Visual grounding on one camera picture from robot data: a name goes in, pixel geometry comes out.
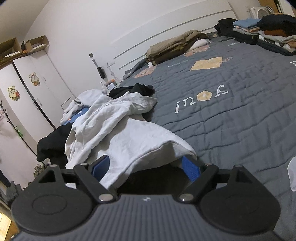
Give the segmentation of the white wardrobe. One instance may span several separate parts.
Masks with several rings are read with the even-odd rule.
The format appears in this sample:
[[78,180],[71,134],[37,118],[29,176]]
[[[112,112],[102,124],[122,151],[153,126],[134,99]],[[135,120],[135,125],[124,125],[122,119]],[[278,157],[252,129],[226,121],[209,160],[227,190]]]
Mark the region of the white wardrobe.
[[3,66],[1,92],[35,142],[59,127],[67,104],[75,98],[44,50]]

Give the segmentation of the shoes on rack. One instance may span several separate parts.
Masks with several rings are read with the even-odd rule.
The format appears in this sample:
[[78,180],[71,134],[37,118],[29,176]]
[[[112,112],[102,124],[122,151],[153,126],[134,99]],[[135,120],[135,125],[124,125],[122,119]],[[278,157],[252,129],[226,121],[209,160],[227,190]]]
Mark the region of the shoes on rack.
[[34,177],[36,178],[37,176],[39,176],[44,171],[45,167],[46,166],[44,164],[37,164],[34,168]]

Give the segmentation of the white bed headboard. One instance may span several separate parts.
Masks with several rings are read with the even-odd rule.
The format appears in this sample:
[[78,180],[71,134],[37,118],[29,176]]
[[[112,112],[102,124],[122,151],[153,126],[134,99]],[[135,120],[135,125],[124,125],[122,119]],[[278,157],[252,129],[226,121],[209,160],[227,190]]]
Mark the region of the white bed headboard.
[[111,67],[121,78],[145,57],[150,46],[189,30],[213,32],[218,21],[225,18],[236,18],[228,1],[199,1],[157,17],[111,43],[115,54]]

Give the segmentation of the black clothes pile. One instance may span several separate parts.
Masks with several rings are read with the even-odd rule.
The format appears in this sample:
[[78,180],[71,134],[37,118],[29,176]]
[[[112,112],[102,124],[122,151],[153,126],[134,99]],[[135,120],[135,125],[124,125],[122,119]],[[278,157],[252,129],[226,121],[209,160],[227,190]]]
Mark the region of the black clothes pile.
[[[114,88],[107,94],[107,96],[116,99],[123,96],[126,92],[136,92],[140,93],[141,95],[151,97],[155,93],[155,90],[151,85],[136,83],[133,86]],[[62,124],[48,136],[38,141],[38,162],[43,162],[46,159],[49,159],[51,164],[56,164],[61,169],[65,168],[68,162],[65,155],[65,143],[67,137],[69,136],[72,125],[72,123],[68,123],[66,125]]]

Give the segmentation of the large cardboard box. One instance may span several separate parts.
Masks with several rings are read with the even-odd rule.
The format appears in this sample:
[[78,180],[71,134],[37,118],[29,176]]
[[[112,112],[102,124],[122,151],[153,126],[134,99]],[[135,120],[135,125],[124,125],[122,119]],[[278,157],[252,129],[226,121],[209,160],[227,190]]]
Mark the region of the large cardboard box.
[[0,67],[10,63],[23,53],[17,38],[7,40],[0,44]]

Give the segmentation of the stack of folded clothes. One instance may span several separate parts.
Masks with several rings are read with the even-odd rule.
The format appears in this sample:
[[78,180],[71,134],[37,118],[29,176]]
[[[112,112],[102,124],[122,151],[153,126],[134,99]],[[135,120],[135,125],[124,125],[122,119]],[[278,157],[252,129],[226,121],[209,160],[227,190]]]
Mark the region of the stack of folded clothes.
[[260,19],[220,19],[214,26],[217,34],[237,42],[258,45],[285,56],[295,55],[295,17],[272,14]]

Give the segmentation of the white pillow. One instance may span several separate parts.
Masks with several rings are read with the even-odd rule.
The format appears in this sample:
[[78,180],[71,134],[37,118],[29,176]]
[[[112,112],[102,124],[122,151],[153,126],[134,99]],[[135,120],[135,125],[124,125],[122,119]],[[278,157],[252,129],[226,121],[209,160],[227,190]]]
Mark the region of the white pillow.
[[202,47],[204,45],[208,45],[210,43],[211,43],[211,41],[209,39],[199,39],[189,48],[188,51],[192,51],[192,50]]

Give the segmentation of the white t-shirt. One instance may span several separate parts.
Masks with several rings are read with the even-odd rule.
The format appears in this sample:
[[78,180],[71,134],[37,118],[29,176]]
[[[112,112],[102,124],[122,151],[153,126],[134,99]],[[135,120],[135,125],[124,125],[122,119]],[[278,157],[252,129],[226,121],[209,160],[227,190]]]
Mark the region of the white t-shirt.
[[178,135],[146,121],[157,99],[127,92],[112,99],[101,94],[72,125],[65,144],[67,169],[109,156],[109,170],[100,180],[106,189],[120,187],[130,174],[173,163],[183,156],[196,159],[193,147]]

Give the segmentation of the grey quilted bedspread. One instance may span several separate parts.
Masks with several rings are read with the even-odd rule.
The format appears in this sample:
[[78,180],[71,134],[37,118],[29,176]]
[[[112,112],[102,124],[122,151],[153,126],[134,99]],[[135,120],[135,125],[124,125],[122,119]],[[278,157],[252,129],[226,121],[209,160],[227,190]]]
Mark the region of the grey quilted bedspread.
[[287,174],[295,156],[295,56],[219,38],[123,81],[136,83],[155,89],[147,118],[186,140],[201,161],[243,165],[284,207],[295,205]]

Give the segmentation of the folded brown blanket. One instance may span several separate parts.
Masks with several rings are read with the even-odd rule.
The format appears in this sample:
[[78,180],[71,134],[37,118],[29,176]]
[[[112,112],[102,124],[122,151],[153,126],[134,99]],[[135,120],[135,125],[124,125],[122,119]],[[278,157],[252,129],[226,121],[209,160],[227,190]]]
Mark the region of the folded brown blanket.
[[209,37],[198,30],[189,30],[177,37],[164,40],[149,47],[145,54],[147,63],[157,65],[178,57],[188,51],[198,40]]

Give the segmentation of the light grey hoodie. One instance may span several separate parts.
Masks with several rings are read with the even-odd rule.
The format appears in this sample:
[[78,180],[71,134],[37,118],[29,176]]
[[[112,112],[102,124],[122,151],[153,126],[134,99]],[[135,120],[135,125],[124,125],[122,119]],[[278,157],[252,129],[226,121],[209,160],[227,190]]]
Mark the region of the light grey hoodie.
[[81,111],[85,107],[90,107],[101,96],[107,95],[108,91],[103,89],[86,90],[70,102],[68,107],[64,110],[63,116],[60,120],[60,125],[66,123],[75,113]]

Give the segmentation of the small cardboard box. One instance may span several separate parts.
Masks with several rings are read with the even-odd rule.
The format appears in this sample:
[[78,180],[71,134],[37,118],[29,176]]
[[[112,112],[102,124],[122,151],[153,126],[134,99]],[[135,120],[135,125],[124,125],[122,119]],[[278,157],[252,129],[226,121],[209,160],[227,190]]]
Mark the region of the small cardboard box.
[[30,55],[42,50],[45,50],[49,45],[49,40],[47,37],[41,36],[34,39],[27,40],[27,42],[22,42],[21,49],[24,54]]

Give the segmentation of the blue patterned pillow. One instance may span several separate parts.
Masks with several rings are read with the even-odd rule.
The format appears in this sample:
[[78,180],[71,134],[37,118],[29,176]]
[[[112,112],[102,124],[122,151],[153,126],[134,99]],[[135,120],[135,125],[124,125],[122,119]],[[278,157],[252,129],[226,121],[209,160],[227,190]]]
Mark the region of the blue patterned pillow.
[[77,120],[80,116],[86,114],[88,109],[89,109],[89,107],[82,108],[79,112],[77,112],[71,118],[69,118],[69,120],[67,120],[65,123],[63,123],[63,125],[66,125],[68,123],[74,123],[74,121]]

